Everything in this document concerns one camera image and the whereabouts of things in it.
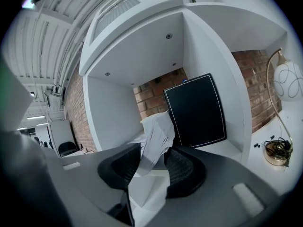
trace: black chair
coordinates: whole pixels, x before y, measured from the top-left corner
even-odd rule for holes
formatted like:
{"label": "black chair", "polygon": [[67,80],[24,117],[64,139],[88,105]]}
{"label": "black chair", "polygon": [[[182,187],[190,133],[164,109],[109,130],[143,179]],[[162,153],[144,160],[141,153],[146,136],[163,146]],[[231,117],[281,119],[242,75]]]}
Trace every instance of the black chair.
{"label": "black chair", "polygon": [[62,143],[58,148],[58,152],[60,154],[60,157],[65,157],[67,155],[75,153],[76,151],[77,151],[76,145],[73,142],[70,142],[70,141]]}

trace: lamp shade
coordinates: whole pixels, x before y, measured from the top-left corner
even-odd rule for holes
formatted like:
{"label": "lamp shade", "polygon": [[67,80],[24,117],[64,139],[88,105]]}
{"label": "lamp shade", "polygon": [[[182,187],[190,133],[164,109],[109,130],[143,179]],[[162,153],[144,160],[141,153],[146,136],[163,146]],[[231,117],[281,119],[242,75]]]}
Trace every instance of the lamp shade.
{"label": "lamp shade", "polygon": [[282,101],[303,99],[303,72],[293,61],[279,65],[274,74],[276,93]]}

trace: white ceiling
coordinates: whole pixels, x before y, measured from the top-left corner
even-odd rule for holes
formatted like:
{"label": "white ceiling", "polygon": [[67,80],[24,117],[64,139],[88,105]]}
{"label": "white ceiling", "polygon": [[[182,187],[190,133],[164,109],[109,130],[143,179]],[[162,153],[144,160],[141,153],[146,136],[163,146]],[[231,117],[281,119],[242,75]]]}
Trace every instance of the white ceiling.
{"label": "white ceiling", "polygon": [[[35,93],[23,123],[29,116],[63,117],[62,88],[79,63],[82,41],[104,1],[40,0],[33,9],[22,9],[16,16],[1,52],[14,75]],[[52,91],[50,107],[45,91]]]}

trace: white paper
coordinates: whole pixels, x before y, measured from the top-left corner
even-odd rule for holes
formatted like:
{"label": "white paper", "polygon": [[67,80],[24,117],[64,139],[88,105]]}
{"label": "white paper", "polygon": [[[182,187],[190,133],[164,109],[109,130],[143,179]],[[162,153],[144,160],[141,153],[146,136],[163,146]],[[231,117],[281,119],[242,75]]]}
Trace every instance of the white paper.
{"label": "white paper", "polygon": [[154,114],[141,123],[144,127],[146,143],[141,147],[143,154],[136,175],[144,176],[153,169],[160,156],[172,146],[175,131],[168,112]]}

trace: black cable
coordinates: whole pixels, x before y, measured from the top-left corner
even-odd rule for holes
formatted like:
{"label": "black cable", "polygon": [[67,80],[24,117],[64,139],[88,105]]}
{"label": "black cable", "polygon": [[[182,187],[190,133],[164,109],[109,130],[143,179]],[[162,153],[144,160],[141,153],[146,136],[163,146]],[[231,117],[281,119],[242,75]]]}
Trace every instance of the black cable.
{"label": "black cable", "polygon": [[279,137],[278,140],[265,141],[264,145],[269,156],[276,157],[281,160],[287,160],[290,158],[290,143],[282,137]]}

